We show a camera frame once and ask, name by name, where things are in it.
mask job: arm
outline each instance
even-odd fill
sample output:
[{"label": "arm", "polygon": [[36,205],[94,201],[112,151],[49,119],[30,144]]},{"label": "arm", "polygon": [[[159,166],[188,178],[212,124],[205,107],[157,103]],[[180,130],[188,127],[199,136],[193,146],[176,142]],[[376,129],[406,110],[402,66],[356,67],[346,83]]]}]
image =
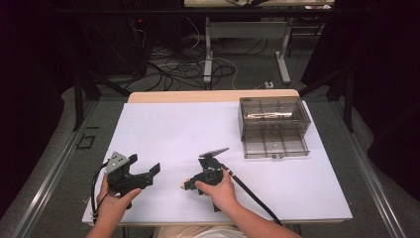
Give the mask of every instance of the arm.
[{"label": "arm", "polygon": [[98,218],[86,237],[111,237],[121,218],[123,218],[127,206],[140,192],[142,190],[136,188],[120,198],[116,196],[115,191],[109,191],[107,176],[104,176],[101,190],[96,197],[99,206]]},{"label": "arm", "polygon": [[296,233],[283,226],[268,221],[239,203],[231,178],[223,170],[222,181],[213,186],[202,181],[195,183],[198,189],[208,194],[213,203],[219,207],[248,238],[257,237],[299,237]]}]

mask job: white tabletop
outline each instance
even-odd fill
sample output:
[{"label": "white tabletop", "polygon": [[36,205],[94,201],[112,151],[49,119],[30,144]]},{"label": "white tabletop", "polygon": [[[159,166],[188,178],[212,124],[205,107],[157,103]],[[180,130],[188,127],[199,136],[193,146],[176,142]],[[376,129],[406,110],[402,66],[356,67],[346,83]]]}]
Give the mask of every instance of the white tabletop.
[{"label": "white tabletop", "polygon": [[[134,200],[121,225],[230,223],[222,212],[213,211],[208,196],[179,188],[185,179],[202,172],[198,155],[225,147],[230,150],[216,158],[283,222],[337,222],[353,217],[314,123],[305,136],[309,156],[247,160],[238,106],[239,102],[125,104],[104,162],[115,151],[127,157],[137,154],[131,174],[148,172],[156,163],[161,171],[155,184]],[[271,219],[238,185],[236,190],[242,205]],[[90,212],[89,203],[83,222],[92,222]]]},{"label": "white tabletop", "polygon": [[[185,7],[237,7],[225,0],[184,0]],[[286,7],[286,6],[323,6],[334,5],[334,0],[268,0],[259,7]]]}]

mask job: person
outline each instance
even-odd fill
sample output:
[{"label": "person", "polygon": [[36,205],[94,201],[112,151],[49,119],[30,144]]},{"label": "person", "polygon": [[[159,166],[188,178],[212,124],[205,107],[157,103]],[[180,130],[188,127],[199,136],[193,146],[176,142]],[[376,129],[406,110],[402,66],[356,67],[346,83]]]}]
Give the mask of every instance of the person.
[{"label": "person", "polygon": [[[209,195],[213,203],[226,214],[235,226],[167,226],[158,227],[154,237],[300,237],[293,231],[266,220],[253,213],[237,200],[235,186],[229,173],[223,170],[223,179],[217,185],[209,185],[202,181],[195,183],[198,189]],[[97,196],[102,200],[98,210],[95,225],[87,235],[88,238],[111,237],[117,224],[123,218],[127,205],[141,193],[139,188],[133,189],[123,197],[115,196],[115,192],[108,190],[106,176],[102,181],[101,190]]]}]

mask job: person's right hand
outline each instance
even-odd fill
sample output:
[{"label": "person's right hand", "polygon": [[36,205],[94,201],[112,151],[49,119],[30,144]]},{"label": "person's right hand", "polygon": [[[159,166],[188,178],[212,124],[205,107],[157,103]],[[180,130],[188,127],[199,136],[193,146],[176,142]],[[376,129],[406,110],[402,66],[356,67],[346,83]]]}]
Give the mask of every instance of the person's right hand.
[{"label": "person's right hand", "polygon": [[213,203],[222,211],[239,204],[235,193],[235,186],[231,181],[229,173],[225,170],[223,170],[223,178],[219,184],[209,185],[198,180],[195,182],[195,186],[209,195]]}]

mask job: desk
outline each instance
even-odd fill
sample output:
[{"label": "desk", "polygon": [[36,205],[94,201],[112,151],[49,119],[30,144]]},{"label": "desk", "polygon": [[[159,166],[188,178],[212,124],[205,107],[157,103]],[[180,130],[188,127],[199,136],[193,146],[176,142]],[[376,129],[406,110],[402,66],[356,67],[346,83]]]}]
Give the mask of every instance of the desk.
[{"label": "desk", "polygon": [[[296,7],[333,5],[334,0],[269,0],[259,7]],[[185,7],[214,8],[238,7],[225,0],[185,0]],[[290,76],[284,61],[288,46],[293,19],[286,22],[210,22],[206,17],[206,63],[204,66],[204,83],[211,82],[213,52],[211,38],[274,38],[282,39],[280,51],[275,52],[281,79],[284,84],[290,83]]]},{"label": "desk", "polygon": [[[239,98],[280,95],[298,93],[295,90],[133,93],[124,106],[104,161],[114,151],[125,156],[138,154],[131,174],[147,172],[156,163],[160,163],[161,171],[155,176],[155,184],[134,200],[121,225],[230,223],[222,212],[213,211],[208,196],[179,188],[185,179],[202,171],[198,155],[224,147],[230,150],[217,159],[284,223],[351,219],[352,213],[313,123],[305,136],[309,156],[244,159],[238,125]],[[271,219],[239,186],[237,196],[242,205]],[[83,222],[92,222],[90,212],[88,204]]]}]

